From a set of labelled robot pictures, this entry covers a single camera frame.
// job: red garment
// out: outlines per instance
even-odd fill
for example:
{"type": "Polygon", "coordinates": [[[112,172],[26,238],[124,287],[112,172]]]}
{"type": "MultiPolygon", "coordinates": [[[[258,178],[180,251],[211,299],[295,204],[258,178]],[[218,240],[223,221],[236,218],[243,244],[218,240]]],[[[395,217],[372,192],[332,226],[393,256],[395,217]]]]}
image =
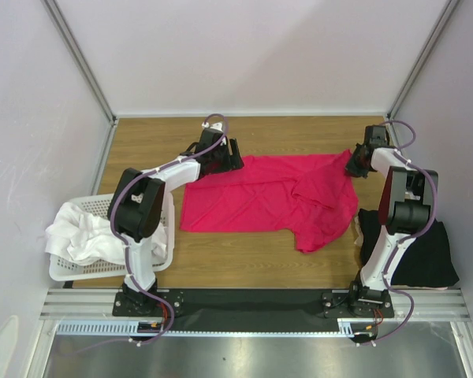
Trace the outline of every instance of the red garment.
{"type": "Polygon", "coordinates": [[[287,228],[296,248],[314,252],[339,238],[357,211],[345,174],[351,153],[246,156],[242,169],[190,183],[181,230],[262,232],[287,228]]]}

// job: white panel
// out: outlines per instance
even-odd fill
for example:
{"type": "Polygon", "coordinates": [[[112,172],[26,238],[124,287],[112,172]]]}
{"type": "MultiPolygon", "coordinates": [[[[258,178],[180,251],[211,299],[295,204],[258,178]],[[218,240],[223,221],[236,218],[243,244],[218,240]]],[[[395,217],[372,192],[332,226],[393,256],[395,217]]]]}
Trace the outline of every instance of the white panel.
{"type": "Polygon", "coordinates": [[[460,4],[397,118],[418,134],[410,158],[439,173],[438,218],[473,319],[473,2],[460,4]]]}
{"type": "Polygon", "coordinates": [[[58,0],[113,111],[384,113],[445,0],[58,0]]]}
{"type": "Polygon", "coordinates": [[[0,1],[0,328],[17,315],[0,341],[17,333],[7,376],[20,376],[52,284],[44,229],[91,190],[108,129],[41,1],[0,1]]]}

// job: black folded fabric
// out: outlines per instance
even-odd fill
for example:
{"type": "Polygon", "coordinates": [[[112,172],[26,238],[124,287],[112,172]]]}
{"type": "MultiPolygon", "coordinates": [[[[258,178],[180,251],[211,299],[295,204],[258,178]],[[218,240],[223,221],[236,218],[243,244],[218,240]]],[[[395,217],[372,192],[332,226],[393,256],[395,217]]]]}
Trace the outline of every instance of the black folded fabric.
{"type": "MultiPolygon", "coordinates": [[[[365,265],[380,235],[378,211],[359,211],[363,232],[361,262],[365,265]]],[[[459,281],[450,258],[450,245],[443,222],[434,221],[426,234],[420,236],[404,253],[391,279],[392,285],[410,287],[449,287],[459,281]]]]}

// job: plastic basket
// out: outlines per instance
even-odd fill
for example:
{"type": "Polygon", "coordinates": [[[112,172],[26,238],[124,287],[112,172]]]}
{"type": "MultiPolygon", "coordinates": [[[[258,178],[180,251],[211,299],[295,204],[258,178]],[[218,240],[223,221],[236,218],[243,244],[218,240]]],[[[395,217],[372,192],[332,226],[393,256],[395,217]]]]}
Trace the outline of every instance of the plastic basket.
{"type": "MultiPolygon", "coordinates": [[[[107,219],[107,210],[109,209],[112,197],[113,195],[92,195],[91,197],[74,198],[70,202],[78,205],[88,213],[107,219]]],[[[173,260],[175,211],[171,193],[165,193],[163,198],[161,222],[166,228],[166,260],[153,256],[152,266],[155,272],[168,268],[173,260]]],[[[72,281],[123,276],[126,274],[126,269],[124,265],[116,265],[104,260],[98,260],[91,265],[81,266],[52,254],[50,256],[49,274],[56,281],[72,281]]]]}

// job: wooden tabletop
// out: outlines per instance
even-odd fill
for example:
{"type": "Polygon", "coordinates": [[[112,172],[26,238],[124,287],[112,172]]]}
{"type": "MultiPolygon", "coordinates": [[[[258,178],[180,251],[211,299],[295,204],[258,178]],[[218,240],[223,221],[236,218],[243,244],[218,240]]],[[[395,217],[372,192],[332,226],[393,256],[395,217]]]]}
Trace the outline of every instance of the wooden tabletop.
{"type": "MultiPolygon", "coordinates": [[[[121,119],[100,194],[115,190],[124,169],[154,168],[175,158],[201,133],[201,118],[121,119]]],[[[335,154],[363,141],[364,128],[381,117],[234,117],[229,137],[244,155],[335,154]]],[[[359,207],[377,209],[384,179],[353,179],[359,207]]],[[[279,232],[190,233],[179,229],[184,188],[173,192],[176,230],[173,263],[158,272],[160,287],[347,287],[359,248],[349,230],[313,254],[294,249],[294,236],[279,232]]],[[[74,287],[117,287],[122,277],[80,280],[74,287]]]]}

